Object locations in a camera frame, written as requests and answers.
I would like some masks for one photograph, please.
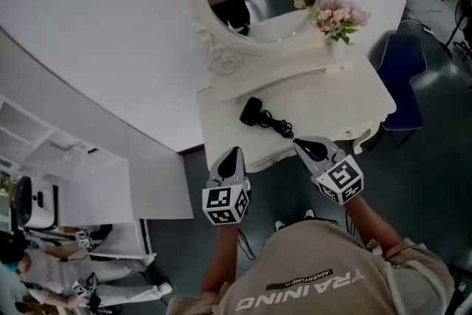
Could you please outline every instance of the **table leg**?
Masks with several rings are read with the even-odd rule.
[[[459,29],[460,23],[462,23],[462,20],[464,20],[464,17],[465,17],[465,12],[462,12],[462,15],[460,16],[459,22],[456,24],[456,27],[454,28],[454,30],[451,33],[451,37],[449,37],[448,42],[445,43],[445,47],[448,47],[449,44],[451,43],[452,38],[454,38],[454,36],[456,35],[456,32]]]
[[[380,126],[380,123],[376,123],[372,125],[370,129],[365,130],[365,132],[363,132],[359,138],[354,139],[353,150],[355,154],[362,152],[361,143],[364,143],[367,140],[371,139],[377,133],[379,126]]]

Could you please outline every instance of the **blue chair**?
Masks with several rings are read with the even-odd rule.
[[[408,131],[398,144],[395,143],[398,149],[416,130],[423,127],[423,118],[410,81],[425,70],[426,59],[418,38],[398,34],[389,37],[377,73],[397,104],[397,111],[389,114],[383,122],[369,151],[377,145],[386,131]]]

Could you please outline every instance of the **vase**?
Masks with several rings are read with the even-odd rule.
[[[334,59],[342,58],[344,55],[344,49],[346,48],[346,43],[339,39],[337,41],[332,40],[330,44],[331,55]]]

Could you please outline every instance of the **vanity table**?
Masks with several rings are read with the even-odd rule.
[[[243,150],[250,173],[295,154],[292,139],[240,121],[250,97],[261,99],[274,119],[291,123],[295,137],[353,140],[354,153],[362,152],[362,143],[395,112],[363,52],[350,45],[335,58],[306,10],[251,20],[244,37],[220,22],[207,0],[191,4],[213,70],[211,87],[197,93],[209,169],[234,146]]]
[[[396,109],[371,63],[361,54],[344,71],[316,70],[251,95],[263,101],[263,109],[269,110],[274,119],[290,122],[295,137],[354,139],[354,153],[362,152],[361,143],[372,138],[380,123]],[[282,138],[271,129],[247,126],[239,120],[248,98],[220,101],[211,87],[197,94],[208,168],[233,146],[243,150],[250,173],[295,154],[291,139]]]

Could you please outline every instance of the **shoe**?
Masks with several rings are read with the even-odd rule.
[[[277,232],[277,231],[279,231],[279,230],[281,230],[285,227],[287,227],[287,223],[284,220],[278,218],[274,221],[275,232]]]
[[[237,32],[240,35],[248,35],[250,30],[251,30],[251,28],[249,28],[248,25],[245,25],[241,30],[238,30]]]
[[[169,283],[162,283],[157,287],[157,291],[162,294],[169,294],[172,291],[172,286]]]
[[[151,280],[149,274],[146,271],[138,271],[138,274],[146,280],[148,285],[153,285],[153,281]]]
[[[315,210],[313,210],[312,207],[307,207],[305,209],[305,211],[303,212],[303,221],[306,221],[308,219],[315,219],[316,218],[316,214],[315,214]]]
[[[156,258],[155,255],[147,256],[147,257],[145,257],[144,259],[141,259],[141,264],[142,264],[145,268],[147,268],[150,264],[153,263],[154,258]]]

